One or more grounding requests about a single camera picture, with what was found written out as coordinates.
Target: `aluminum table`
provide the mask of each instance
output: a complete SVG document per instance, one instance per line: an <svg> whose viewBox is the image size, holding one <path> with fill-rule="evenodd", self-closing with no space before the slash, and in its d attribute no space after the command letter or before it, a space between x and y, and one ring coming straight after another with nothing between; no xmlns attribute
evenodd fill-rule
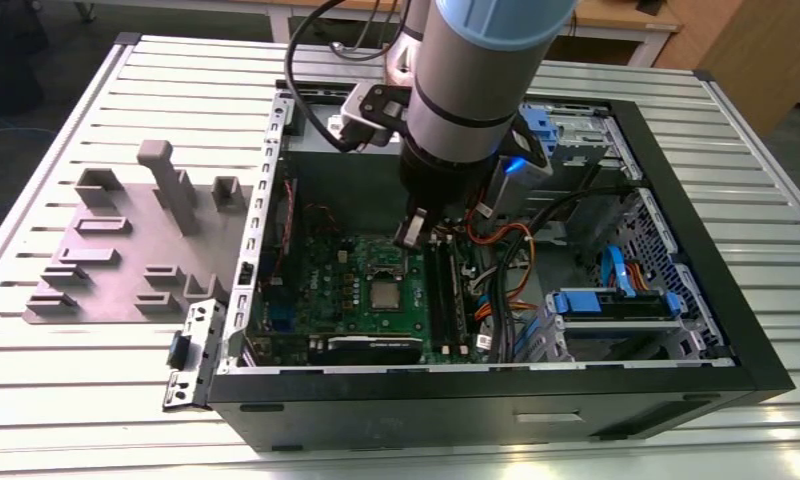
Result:
<svg viewBox="0 0 800 480"><path fill-rule="evenodd" d="M0 228L0 473L151 478L800 478L800 192L711 81L546 63L533 93L638 103L798 389L646 441L256 454L214 412L160 411L178 325L28 325L21 313L79 197L82 171L152 182L166 138L195 184L255 184L284 45L126 35ZM303 80L379 80L303 46Z"/></svg>

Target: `floor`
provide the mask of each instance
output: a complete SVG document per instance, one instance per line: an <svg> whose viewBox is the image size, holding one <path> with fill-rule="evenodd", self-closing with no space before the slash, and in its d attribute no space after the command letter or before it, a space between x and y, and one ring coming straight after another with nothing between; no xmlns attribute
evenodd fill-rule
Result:
<svg viewBox="0 0 800 480"><path fill-rule="evenodd" d="M74 5L45 1L40 13L51 47L33 55L31 64L45 91L45 102L32 112L0 118L9 124L59 130L119 32L270 41L270 22L262 16L232 13L175 11L139 7L98 6L99 19L80 22ZM375 45L379 29L366 40ZM326 38L355 43L358 28L347 22L327 22L310 34L308 43ZM37 166L52 137L43 132L0 133L0 223ZM800 110L790 113L767 139L767 144L800 188Z"/></svg>

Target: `metal bracket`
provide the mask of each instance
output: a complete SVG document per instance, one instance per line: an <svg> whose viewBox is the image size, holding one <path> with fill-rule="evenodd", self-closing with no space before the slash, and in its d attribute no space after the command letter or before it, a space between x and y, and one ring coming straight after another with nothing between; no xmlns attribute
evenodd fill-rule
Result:
<svg viewBox="0 0 800 480"><path fill-rule="evenodd" d="M216 300L190 306L184 329L170 347L168 364L175 369L163 400L163 411L210 410L211 378L219 361L226 307Z"/></svg>

